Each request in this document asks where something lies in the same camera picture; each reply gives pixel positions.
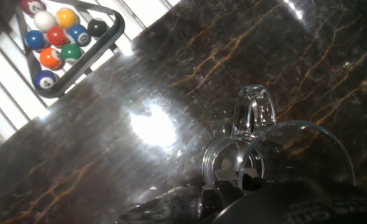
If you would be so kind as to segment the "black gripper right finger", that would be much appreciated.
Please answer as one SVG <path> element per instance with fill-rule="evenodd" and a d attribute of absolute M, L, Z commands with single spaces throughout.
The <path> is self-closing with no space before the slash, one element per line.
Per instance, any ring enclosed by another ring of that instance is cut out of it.
<path fill-rule="evenodd" d="M 352 170 L 272 180 L 252 174 L 239 172 L 238 184 L 255 189 L 224 208 L 214 223 L 367 224 L 367 191 L 356 186 Z"/>

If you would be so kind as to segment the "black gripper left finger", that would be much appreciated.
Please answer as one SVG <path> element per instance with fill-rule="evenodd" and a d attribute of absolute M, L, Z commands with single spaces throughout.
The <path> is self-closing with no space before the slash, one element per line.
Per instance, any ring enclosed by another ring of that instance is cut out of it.
<path fill-rule="evenodd" d="M 217 170 L 216 181 L 203 186 L 199 223 L 209 224 L 229 205 L 244 195 L 234 169 Z"/>

